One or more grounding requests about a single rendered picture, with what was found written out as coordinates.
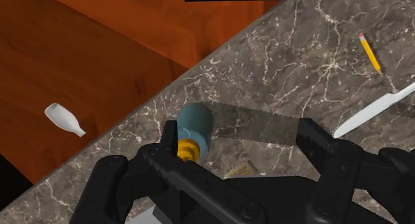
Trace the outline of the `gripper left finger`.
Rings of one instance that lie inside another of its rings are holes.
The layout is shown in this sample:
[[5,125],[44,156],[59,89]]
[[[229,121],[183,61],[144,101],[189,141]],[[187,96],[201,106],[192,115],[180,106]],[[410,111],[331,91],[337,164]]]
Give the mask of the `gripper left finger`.
[[173,223],[184,223],[194,206],[222,224],[267,224],[258,202],[178,153],[178,127],[166,121],[158,143],[142,146],[131,160],[123,155],[100,158],[92,169],[69,224],[124,224],[133,202],[178,191],[169,202]]

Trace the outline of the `tan flat card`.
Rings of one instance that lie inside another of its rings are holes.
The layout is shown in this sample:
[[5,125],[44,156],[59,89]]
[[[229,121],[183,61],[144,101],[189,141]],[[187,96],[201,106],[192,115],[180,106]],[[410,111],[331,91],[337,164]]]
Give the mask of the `tan flat card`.
[[224,179],[233,177],[256,176],[257,170],[251,162],[243,162],[223,175]]

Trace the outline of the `white vase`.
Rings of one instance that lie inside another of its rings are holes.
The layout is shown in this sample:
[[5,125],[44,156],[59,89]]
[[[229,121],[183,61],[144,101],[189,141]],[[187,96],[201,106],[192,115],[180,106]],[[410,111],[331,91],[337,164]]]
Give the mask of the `white vase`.
[[47,118],[58,128],[83,137],[86,132],[80,127],[75,115],[58,103],[53,103],[45,109]]

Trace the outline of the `white knife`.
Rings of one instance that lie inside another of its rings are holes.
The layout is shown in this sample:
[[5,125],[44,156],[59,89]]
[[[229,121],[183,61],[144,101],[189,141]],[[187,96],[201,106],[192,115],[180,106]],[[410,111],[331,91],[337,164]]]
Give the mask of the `white knife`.
[[397,93],[387,93],[381,96],[365,108],[355,113],[348,120],[343,122],[333,133],[333,138],[340,138],[341,136],[353,131],[355,128],[379,115],[381,112],[406,98],[413,92],[415,92],[415,82]]

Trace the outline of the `blue bottle with yellow cap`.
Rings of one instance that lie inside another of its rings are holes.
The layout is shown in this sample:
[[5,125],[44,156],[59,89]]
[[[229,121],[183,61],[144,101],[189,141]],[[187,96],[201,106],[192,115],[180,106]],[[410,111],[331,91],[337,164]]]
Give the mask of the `blue bottle with yellow cap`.
[[200,156],[196,161],[203,164],[209,153],[213,131],[213,114],[204,104],[195,103],[184,106],[178,119],[178,139],[195,141],[200,148]]

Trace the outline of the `yellow pencil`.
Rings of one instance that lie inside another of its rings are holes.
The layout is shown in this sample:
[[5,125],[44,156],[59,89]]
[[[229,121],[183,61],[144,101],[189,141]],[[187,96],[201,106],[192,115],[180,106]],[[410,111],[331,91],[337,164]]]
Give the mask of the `yellow pencil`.
[[371,49],[371,47],[370,47],[370,45],[369,45],[369,43],[368,43],[365,35],[363,33],[359,33],[358,34],[358,38],[360,40],[360,43],[361,43],[363,49],[365,50],[365,52],[367,54],[367,56],[368,56],[368,58],[369,58],[369,60],[370,60],[370,62],[372,64],[372,66],[374,67],[374,69],[377,71],[377,73],[379,75],[382,75],[381,66],[380,66],[380,64],[379,64],[379,62],[378,62],[378,60],[377,60],[377,58],[376,58],[373,50]]

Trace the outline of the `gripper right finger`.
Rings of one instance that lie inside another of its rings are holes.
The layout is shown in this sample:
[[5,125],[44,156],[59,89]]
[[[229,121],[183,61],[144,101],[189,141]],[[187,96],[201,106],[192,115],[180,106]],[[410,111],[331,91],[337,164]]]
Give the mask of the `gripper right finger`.
[[415,150],[382,148],[377,154],[335,139],[311,118],[300,118],[296,144],[320,174],[306,205],[307,224],[384,224],[352,207],[355,189],[367,191],[398,224],[415,224]]

